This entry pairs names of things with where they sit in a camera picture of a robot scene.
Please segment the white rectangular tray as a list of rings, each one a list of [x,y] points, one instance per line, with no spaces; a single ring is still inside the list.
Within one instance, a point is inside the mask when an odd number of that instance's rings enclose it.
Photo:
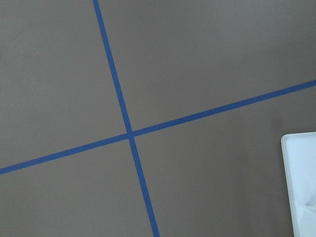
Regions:
[[[294,236],[316,235],[316,133],[281,138]]]

